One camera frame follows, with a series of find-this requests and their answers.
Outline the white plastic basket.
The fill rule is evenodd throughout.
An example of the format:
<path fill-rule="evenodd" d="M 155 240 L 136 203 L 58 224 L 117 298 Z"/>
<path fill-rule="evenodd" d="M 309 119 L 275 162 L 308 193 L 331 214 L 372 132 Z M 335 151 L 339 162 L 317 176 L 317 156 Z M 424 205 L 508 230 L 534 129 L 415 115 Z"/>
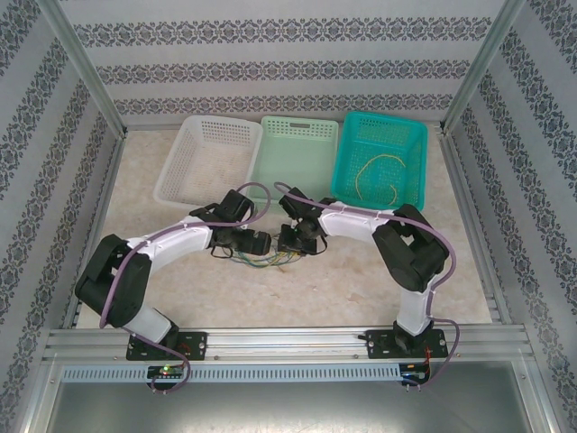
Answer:
<path fill-rule="evenodd" d="M 263 128 L 242 119 L 192 115 L 179 129 L 153 191 L 166 206 L 219 202 L 250 180 Z"/>

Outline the small circuit board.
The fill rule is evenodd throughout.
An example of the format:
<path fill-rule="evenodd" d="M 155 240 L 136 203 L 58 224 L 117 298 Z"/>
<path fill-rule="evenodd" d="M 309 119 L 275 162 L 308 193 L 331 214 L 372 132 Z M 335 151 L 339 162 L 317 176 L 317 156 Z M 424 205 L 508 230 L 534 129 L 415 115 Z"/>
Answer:
<path fill-rule="evenodd" d="M 149 366 L 147 378 L 149 380 L 181 380 L 184 377 L 185 368 L 182 364 L 164 364 L 160 366 Z"/>
<path fill-rule="evenodd" d="M 429 361 L 418 364 L 400 364 L 399 370 L 402 382 L 411 386 L 423 385 L 430 379 L 431 375 Z"/>

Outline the aluminium side rail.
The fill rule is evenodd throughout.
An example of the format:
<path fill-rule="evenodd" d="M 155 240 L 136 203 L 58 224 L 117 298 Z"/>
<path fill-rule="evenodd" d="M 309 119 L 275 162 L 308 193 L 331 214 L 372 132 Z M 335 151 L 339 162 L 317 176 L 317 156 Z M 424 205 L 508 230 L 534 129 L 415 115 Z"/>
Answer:
<path fill-rule="evenodd" d="M 88 227 L 87 238 L 82 248 L 77 269 L 75 271 L 74 280 L 71 283 L 71 292 L 67 299 L 64 315 L 61 318 L 59 325 L 60 329 L 69 329 L 76 325 L 76 316 L 78 311 L 78 297 L 76 296 L 76 285 L 87 266 L 91 254 L 98 245 L 98 239 L 105 222 L 105 216 L 109 207 L 114 183 L 119 170 L 120 161 L 126 143 L 127 132 L 124 132 L 114 143 L 114 149 L 109 155 L 107 165 L 105 167 L 104 177 L 99 190 L 99 195 L 96 201 L 96 207 L 91 214 L 91 221 Z"/>
<path fill-rule="evenodd" d="M 485 299 L 488 302 L 491 319 L 494 323 L 511 325 L 513 320 L 508 312 L 498 273 L 495 271 L 491 260 L 490 249 L 486 243 L 481 221 L 474 206 L 467 178 L 454 148 L 453 140 L 450 136 L 442 133 L 438 133 L 437 138 L 463 220 L 464 230 L 472 249 L 472 257 L 481 280 Z"/>

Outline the light green plastic basket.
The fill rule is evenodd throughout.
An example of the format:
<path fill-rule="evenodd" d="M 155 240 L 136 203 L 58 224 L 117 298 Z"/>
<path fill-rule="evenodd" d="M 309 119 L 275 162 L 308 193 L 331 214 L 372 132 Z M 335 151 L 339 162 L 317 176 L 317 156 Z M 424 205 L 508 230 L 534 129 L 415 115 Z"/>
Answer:
<path fill-rule="evenodd" d="M 339 124 L 331 120 L 267 115 L 261 120 L 261 143 L 252 158 L 247 180 L 269 189 L 277 202 L 276 181 L 297 187 L 307 197 L 330 195 L 338 148 Z"/>

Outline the grey metal panel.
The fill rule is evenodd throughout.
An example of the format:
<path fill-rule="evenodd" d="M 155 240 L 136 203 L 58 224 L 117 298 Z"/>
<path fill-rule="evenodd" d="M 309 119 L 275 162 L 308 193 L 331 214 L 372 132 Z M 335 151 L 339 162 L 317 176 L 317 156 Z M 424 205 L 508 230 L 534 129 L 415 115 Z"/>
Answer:
<path fill-rule="evenodd" d="M 137 382 L 58 370 L 32 433 L 562 433 L 525 362 L 457 362 L 431 385 L 391 381 Z"/>

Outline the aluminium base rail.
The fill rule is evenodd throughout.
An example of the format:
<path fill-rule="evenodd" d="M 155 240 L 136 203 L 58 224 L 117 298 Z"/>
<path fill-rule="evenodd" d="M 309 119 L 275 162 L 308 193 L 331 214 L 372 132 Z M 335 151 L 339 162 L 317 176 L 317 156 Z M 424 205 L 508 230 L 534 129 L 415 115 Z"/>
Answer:
<path fill-rule="evenodd" d="M 209 328 L 205 362 L 247 364 L 351 363 L 368 358 L 361 327 Z M 44 363 L 124 364 L 129 335 L 113 329 L 68 329 L 49 333 Z M 534 350 L 520 325 L 465 325 L 454 361 L 512 361 Z"/>

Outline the aluminium frame post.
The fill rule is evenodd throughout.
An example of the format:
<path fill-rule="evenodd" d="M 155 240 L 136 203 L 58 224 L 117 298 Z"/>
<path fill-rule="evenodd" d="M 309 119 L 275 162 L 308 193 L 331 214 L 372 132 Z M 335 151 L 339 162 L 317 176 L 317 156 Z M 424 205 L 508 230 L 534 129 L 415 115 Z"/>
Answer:
<path fill-rule="evenodd" d="M 79 76 L 84 81 L 108 125 L 117 136 L 124 137 L 126 126 L 113 99 L 110 97 L 96 67 L 89 58 L 81 40 L 65 15 L 59 0 L 35 0 L 51 29 L 60 40 Z"/>
<path fill-rule="evenodd" d="M 462 84 L 454 95 L 453 101 L 440 123 L 443 134 L 447 134 L 454 129 L 525 1 L 504 0 L 471 67 L 465 74 Z"/>

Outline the teal plastic basket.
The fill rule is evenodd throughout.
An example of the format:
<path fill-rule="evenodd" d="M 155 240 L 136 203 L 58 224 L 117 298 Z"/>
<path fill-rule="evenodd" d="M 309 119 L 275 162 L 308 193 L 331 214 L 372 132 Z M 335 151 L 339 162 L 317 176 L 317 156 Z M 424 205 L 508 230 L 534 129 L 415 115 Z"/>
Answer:
<path fill-rule="evenodd" d="M 351 112 L 343 122 L 331 194 L 355 207 L 380 210 L 409 204 L 421 211 L 427 151 L 428 131 L 423 123 Z"/>

